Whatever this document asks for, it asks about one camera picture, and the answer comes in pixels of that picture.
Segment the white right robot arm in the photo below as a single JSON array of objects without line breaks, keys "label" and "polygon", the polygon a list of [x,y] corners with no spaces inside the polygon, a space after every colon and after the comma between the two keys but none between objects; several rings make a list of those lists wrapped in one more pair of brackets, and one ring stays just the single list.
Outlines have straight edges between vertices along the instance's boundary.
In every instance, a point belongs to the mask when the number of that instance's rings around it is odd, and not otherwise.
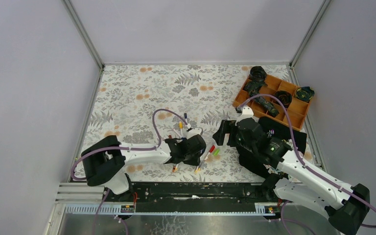
[{"label": "white right robot arm", "polygon": [[[229,136],[227,142],[224,141],[225,135]],[[370,191],[363,184],[352,186],[306,160],[299,161],[289,144],[275,136],[268,136],[252,118],[223,120],[212,137],[219,146],[235,147],[241,157],[251,160],[252,165],[269,165],[303,184],[298,186],[285,178],[279,179],[274,186],[279,198],[319,213],[345,235],[358,232],[370,210],[363,203],[370,202]]]}]

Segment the green pen cap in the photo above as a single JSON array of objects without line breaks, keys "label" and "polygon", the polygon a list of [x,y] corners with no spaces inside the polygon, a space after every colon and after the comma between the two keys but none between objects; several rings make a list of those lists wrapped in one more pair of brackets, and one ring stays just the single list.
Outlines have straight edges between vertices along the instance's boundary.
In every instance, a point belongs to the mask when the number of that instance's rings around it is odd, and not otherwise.
[{"label": "green pen cap", "polygon": [[214,156],[217,156],[218,153],[219,153],[219,151],[220,151],[220,149],[216,149],[216,150],[214,151],[213,155],[214,155]]}]

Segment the white pen yellow cap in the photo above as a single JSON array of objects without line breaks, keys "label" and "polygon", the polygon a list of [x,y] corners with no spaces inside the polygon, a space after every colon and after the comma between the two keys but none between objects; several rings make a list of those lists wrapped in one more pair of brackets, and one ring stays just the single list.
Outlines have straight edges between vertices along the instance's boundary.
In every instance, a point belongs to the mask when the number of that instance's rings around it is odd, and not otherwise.
[{"label": "white pen yellow cap", "polygon": [[179,122],[179,128],[180,128],[181,137],[184,137],[184,125],[181,121]]}]

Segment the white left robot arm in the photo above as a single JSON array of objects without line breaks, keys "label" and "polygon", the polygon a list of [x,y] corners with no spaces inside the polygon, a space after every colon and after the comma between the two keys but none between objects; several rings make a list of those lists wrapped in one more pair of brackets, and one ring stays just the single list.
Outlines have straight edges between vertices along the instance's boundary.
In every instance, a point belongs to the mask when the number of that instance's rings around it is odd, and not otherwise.
[{"label": "white left robot arm", "polygon": [[85,180],[90,187],[104,186],[114,194],[130,189],[127,165],[180,164],[198,166],[206,143],[201,135],[188,139],[165,139],[152,149],[148,144],[121,143],[116,136],[107,136],[81,153]]}]

